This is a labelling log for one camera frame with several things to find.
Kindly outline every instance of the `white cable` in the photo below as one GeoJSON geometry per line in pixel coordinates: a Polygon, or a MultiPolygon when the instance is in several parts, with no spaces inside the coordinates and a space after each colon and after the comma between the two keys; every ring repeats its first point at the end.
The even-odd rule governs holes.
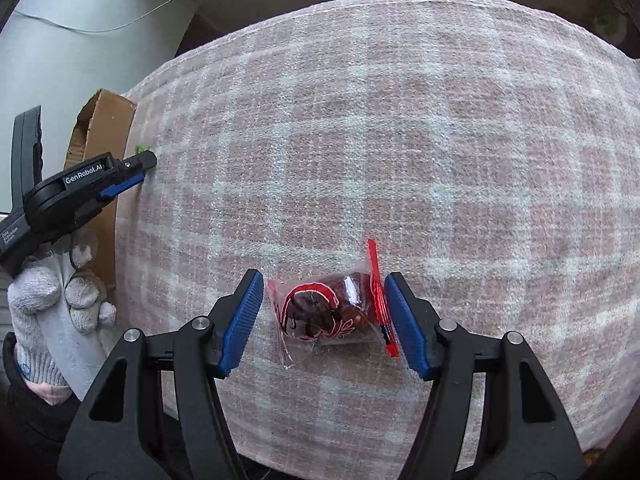
{"type": "Polygon", "coordinates": [[[167,1],[165,1],[164,4],[158,5],[155,9],[151,9],[149,12],[146,12],[145,14],[140,16],[139,18],[136,18],[135,20],[131,20],[129,23],[125,23],[124,25],[121,25],[119,27],[107,28],[106,30],[85,30],[84,28],[68,27],[66,25],[60,25],[60,23],[52,22],[48,18],[43,18],[41,16],[33,16],[32,14],[27,14],[26,12],[21,12],[20,10],[14,10],[14,12],[16,14],[20,14],[21,16],[23,16],[25,18],[32,18],[34,20],[39,20],[40,22],[49,23],[49,25],[53,25],[54,27],[64,28],[66,30],[72,30],[74,32],[84,32],[85,34],[103,34],[105,32],[113,32],[114,30],[120,30],[121,28],[129,27],[129,25],[131,25],[132,23],[138,22],[142,18],[146,18],[152,12],[156,12],[156,10],[160,9],[161,7],[164,7],[166,4],[171,3],[172,1],[174,1],[174,0],[167,0],[167,1]]]}

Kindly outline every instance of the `gray wall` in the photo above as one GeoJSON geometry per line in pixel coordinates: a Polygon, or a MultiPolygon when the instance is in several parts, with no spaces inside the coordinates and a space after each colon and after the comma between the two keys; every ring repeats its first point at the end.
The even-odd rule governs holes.
{"type": "MultiPolygon", "coordinates": [[[[16,9],[70,27],[103,30],[166,0],[20,0],[16,9]]],[[[14,117],[42,105],[43,177],[62,170],[76,117],[98,88],[122,93],[172,59],[196,9],[174,0],[126,28],[80,34],[15,13],[0,32],[0,144],[14,117]]],[[[0,212],[11,211],[11,150],[0,150],[0,212]]]]}

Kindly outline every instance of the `clear plastic bag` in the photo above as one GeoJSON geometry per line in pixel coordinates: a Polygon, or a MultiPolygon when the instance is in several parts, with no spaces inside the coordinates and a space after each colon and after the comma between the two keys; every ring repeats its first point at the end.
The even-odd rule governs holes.
{"type": "Polygon", "coordinates": [[[397,348],[394,355],[389,346],[392,343],[395,347],[395,342],[390,324],[384,321],[388,312],[385,318],[386,301],[380,273],[376,272],[378,260],[372,240],[369,256],[369,265],[359,270],[302,282],[267,281],[285,367],[321,352],[323,347],[340,344],[381,342],[386,344],[389,355],[397,355],[397,348]]]}

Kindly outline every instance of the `snack in bag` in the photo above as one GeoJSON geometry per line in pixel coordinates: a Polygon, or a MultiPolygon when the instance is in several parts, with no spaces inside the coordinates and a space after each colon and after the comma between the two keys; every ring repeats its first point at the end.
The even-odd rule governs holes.
{"type": "Polygon", "coordinates": [[[380,282],[376,243],[367,241],[369,265],[304,282],[267,281],[278,321],[285,367],[323,347],[383,341],[391,357],[398,348],[380,282]]]}

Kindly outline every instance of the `fabric surface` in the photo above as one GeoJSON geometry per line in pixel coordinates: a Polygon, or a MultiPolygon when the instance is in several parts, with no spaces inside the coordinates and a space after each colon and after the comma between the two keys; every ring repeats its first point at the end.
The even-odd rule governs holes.
{"type": "MultiPolygon", "coordinates": [[[[504,1],[344,0],[188,52],[127,97],[127,154],[152,146],[158,167],[118,202],[123,325],[175,330],[248,267],[349,269],[373,237],[382,273],[442,317],[522,332],[583,448],[626,417],[640,393],[640,76],[614,47],[504,1]]],[[[382,346],[284,370],[275,331],[265,301],[218,382],[238,451],[303,478],[396,478],[429,385],[382,346]]],[[[460,465],[481,396],[478,377],[460,465]]]]}

